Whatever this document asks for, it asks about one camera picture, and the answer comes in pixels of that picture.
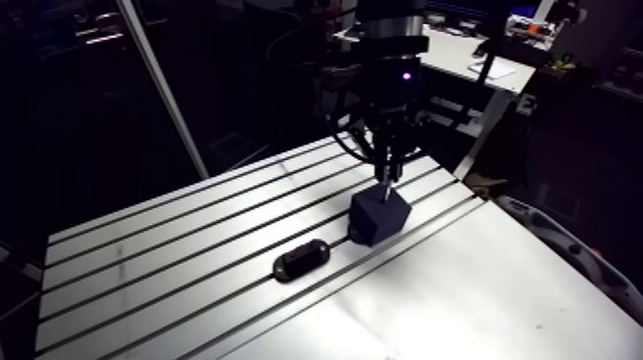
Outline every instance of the black cube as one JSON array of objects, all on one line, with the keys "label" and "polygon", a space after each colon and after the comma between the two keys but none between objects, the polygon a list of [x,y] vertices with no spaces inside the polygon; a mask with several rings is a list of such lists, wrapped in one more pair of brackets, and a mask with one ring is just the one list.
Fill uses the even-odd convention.
[{"label": "black cube", "polygon": [[410,205],[395,189],[382,202],[385,191],[386,187],[378,184],[353,195],[348,211],[348,235],[353,241],[373,246],[404,227]]}]

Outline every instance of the aluminum table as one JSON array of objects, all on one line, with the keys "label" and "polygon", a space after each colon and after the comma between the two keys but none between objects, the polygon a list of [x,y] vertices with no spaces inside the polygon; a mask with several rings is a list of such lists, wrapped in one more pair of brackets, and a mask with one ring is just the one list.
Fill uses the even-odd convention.
[{"label": "aluminum table", "polygon": [[[637,323],[431,158],[402,232],[351,242],[374,181],[323,139],[51,236],[37,359],[643,359]],[[313,238],[330,261],[275,281]]]}]

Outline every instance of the black oval object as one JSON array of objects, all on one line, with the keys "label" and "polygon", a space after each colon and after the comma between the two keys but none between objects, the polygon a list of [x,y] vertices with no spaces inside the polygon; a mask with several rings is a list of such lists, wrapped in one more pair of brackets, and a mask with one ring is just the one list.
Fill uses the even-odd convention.
[{"label": "black oval object", "polygon": [[278,257],[273,263],[273,276],[279,282],[290,282],[324,265],[328,259],[328,244],[314,239]]}]

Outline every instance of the cable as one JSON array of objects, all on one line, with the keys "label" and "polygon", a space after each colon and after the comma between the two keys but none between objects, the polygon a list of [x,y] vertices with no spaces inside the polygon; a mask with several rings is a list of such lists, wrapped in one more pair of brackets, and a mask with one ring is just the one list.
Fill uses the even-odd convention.
[{"label": "cable", "polygon": [[[284,34],[280,35],[278,38],[273,40],[273,42],[271,42],[270,45],[268,45],[268,48],[266,48],[266,58],[268,59],[268,62],[273,63],[273,59],[272,59],[273,48],[281,40],[283,40],[284,38],[286,38],[288,36],[291,36],[293,34],[296,34],[296,33],[300,32],[300,31],[302,31],[304,29],[307,29],[307,28],[309,28],[309,27],[311,27],[313,25],[317,25],[317,24],[320,24],[320,23],[325,22],[325,21],[334,20],[334,19],[346,16],[346,15],[352,13],[352,12],[355,12],[356,10],[357,10],[357,7],[353,7],[353,8],[350,8],[350,9],[342,11],[342,12],[334,13],[331,16],[328,16],[328,17],[321,17],[319,19],[315,19],[313,21],[310,21],[310,22],[307,22],[305,24],[302,24],[298,28],[295,28],[295,29],[293,29],[293,30],[291,30],[291,31],[289,31],[287,33],[284,33]],[[308,62],[302,62],[302,63],[299,63],[299,64],[287,64],[287,65],[279,65],[279,66],[280,67],[286,67],[286,68],[299,68],[299,67],[316,65],[316,64],[317,64],[317,62],[308,61]]]},{"label": "cable", "polygon": [[417,160],[417,159],[429,154],[428,151],[420,150],[420,151],[415,152],[412,155],[409,155],[409,156],[404,157],[402,159],[387,160],[385,162],[375,162],[375,161],[373,161],[371,159],[368,159],[368,158],[360,155],[359,153],[355,152],[350,147],[348,147],[346,145],[346,143],[342,139],[340,139],[339,136],[337,136],[336,129],[333,128],[333,126],[330,124],[330,119],[326,120],[324,122],[326,123],[326,126],[328,126],[328,130],[330,131],[330,136],[332,136],[333,139],[335,139],[335,142],[344,151],[346,151],[350,156],[352,156],[355,159],[357,159],[357,160],[359,160],[359,161],[361,161],[363,163],[366,163],[366,164],[371,164],[371,165],[380,166],[380,167],[390,167],[390,166],[394,166],[394,165],[404,165],[404,164],[407,164],[407,163],[409,163],[411,161]]}]

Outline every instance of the white paper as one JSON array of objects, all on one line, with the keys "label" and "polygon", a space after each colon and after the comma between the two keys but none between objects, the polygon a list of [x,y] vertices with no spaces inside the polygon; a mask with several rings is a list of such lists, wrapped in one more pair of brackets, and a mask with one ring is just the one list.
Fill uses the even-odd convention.
[{"label": "white paper", "polygon": [[[478,74],[482,71],[482,66],[484,66],[484,60],[476,61],[473,64],[469,65],[469,70],[474,71]],[[491,64],[491,69],[489,70],[488,79],[495,80],[502,77],[506,77],[509,74],[515,73],[516,69],[511,66],[505,65],[501,62],[495,61]]]}]

